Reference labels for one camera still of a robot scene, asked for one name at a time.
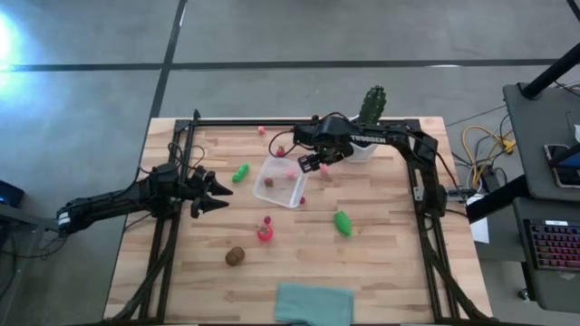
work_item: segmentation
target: rgb keyboard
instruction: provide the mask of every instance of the rgb keyboard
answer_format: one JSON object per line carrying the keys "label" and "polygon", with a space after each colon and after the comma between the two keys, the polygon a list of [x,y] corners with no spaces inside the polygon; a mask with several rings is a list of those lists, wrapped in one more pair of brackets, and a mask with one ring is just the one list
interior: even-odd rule
{"label": "rgb keyboard", "polygon": [[537,269],[580,272],[580,226],[527,222]]}

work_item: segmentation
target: towel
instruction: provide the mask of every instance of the towel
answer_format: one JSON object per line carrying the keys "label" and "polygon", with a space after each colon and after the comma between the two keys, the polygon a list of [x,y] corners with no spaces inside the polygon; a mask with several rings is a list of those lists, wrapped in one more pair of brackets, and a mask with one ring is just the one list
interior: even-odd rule
{"label": "towel", "polygon": [[309,326],[349,326],[353,302],[352,290],[280,283],[275,319]]}

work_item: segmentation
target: green cucumber toy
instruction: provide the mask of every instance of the green cucumber toy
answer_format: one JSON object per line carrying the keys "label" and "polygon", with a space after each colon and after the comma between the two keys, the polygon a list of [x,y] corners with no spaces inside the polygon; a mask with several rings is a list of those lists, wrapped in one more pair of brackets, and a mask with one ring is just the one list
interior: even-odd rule
{"label": "green cucumber toy", "polygon": [[247,163],[242,164],[241,167],[239,167],[239,169],[236,171],[236,173],[234,173],[234,176],[232,177],[232,182],[234,183],[238,183],[240,181],[242,181],[244,179],[244,177],[247,175],[247,172],[250,170],[250,165]]}
{"label": "green cucumber toy", "polygon": [[351,236],[353,234],[351,219],[343,211],[334,214],[334,225],[343,235]]}

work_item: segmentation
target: wooden table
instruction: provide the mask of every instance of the wooden table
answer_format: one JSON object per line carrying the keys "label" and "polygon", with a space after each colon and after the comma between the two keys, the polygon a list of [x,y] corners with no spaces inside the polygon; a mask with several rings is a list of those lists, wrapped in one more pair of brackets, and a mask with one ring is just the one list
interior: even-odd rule
{"label": "wooden table", "polygon": [[[174,121],[151,122],[141,159],[145,169],[167,162]],[[420,124],[439,140],[439,151],[455,172],[443,119],[420,118]],[[196,128],[194,144],[207,152],[201,164],[215,170],[234,195],[220,197],[230,203],[228,208],[197,220],[189,217],[189,204],[184,205],[166,322],[272,323],[281,282],[354,290],[357,323],[432,321],[406,163],[400,154],[380,146],[368,163],[340,162],[329,167],[329,177],[313,172],[304,193],[306,203],[287,209],[252,194],[267,145],[284,129],[288,127],[268,128],[259,136],[256,127]],[[291,135],[279,140],[287,148],[292,143]],[[296,149],[288,157],[304,153]],[[201,150],[194,149],[190,165],[200,155]],[[233,184],[232,175],[243,163],[250,164],[250,172],[243,182]],[[440,164],[438,171],[441,184],[451,187]],[[338,210],[353,221],[351,238],[334,228]],[[127,223],[143,215],[133,214]],[[271,216],[275,229],[269,244],[256,238],[256,225],[264,216]],[[441,222],[453,276],[478,308],[491,315],[467,218],[448,213]],[[122,238],[105,317],[118,312],[143,280],[154,225],[153,218],[146,219]],[[225,255],[234,246],[244,248],[246,260],[229,267]],[[446,311],[441,282],[438,287]],[[157,297],[154,291],[151,307],[157,306]]]}

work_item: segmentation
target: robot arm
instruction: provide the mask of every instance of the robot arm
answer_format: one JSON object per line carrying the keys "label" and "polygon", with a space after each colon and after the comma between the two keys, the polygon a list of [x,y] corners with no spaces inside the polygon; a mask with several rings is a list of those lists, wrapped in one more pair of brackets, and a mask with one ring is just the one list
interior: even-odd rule
{"label": "robot arm", "polygon": [[348,158],[353,154],[351,142],[395,147],[413,169],[420,171],[424,186],[422,213],[445,216],[447,194],[439,183],[435,166],[438,142],[426,133],[410,129],[404,121],[358,126],[344,117],[332,115],[321,120],[313,117],[311,123],[295,125],[293,132],[295,145],[315,152],[298,159],[304,172],[316,171],[321,164],[332,165]]}
{"label": "robot arm", "polygon": [[141,210],[150,211],[154,217],[169,217],[179,214],[174,207],[175,199],[191,200],[190,213],[195,218],[199,216],[199,210],[206,213],[229,205],[208,193],[232,195],[231,190],[219,185],[213,171],[198,166],[182,184],[179,183],[178,168],[167,163],[154,168],[147,177],[124,190],[70,201],[57,212],[58,226],[61,233],[72,234],[96,221]]}

